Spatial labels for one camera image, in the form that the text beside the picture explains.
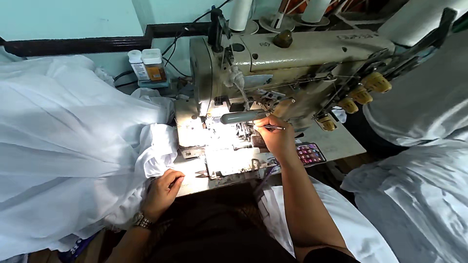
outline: industrial sewing machine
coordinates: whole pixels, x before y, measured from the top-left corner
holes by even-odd
[[[233,35],[227,48],[209,42],[209,37],[190,40],[195,98],[176,101],[175,118],[182,155],[205,156],[212,179],[276,165],[250,125],[222,124],[222,115],[268,111],[298,133],[312,125],[333,132],[333,106],[355,112],[354,101],[372,101],[368,90],[391,88],[374,70],[394,44],[370,30]],[[224,83],[235,66],[244,75],[245,96]]]

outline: white thread spool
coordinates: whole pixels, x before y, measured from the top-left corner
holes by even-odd
[[[236,0],[229,18],[229,28],[234,31],[243,31],[249,19],[252,0]]]
[[[301,19],[307,23],[320,22],[330,3],[331,0],[310,0],[309,4],[307,4],[306,10],[304,10],[304,13],[302,14]]]

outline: hand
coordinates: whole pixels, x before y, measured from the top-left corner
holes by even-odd
[[[270,114],[268,117],[255,120],[254,129],[262,136],[268,150],[275,155],[279,162],[285,161],[291,156],[296,157],[296,145],[294,143],[294,129],[284,120]],[[273,125],[286,128],[285,130],[264,128],[264,125]]]
[[[182,172],[168,169],[161,177],[151,183],[151,189],[141,209],[146,218],[156,222],[172,205],[184,176]]]

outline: silver watch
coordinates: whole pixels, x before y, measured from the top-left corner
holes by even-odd
[[[133,226],[149,229],[153,224],[154,222],[151,222],[149,219],[147,219],[142,212],[136,213],[133,217]]]

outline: smartphone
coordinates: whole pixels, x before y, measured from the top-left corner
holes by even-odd
[[[298,144],[296,145],[296,152],[300,161],[307,166],[327,161],[315,143]]]

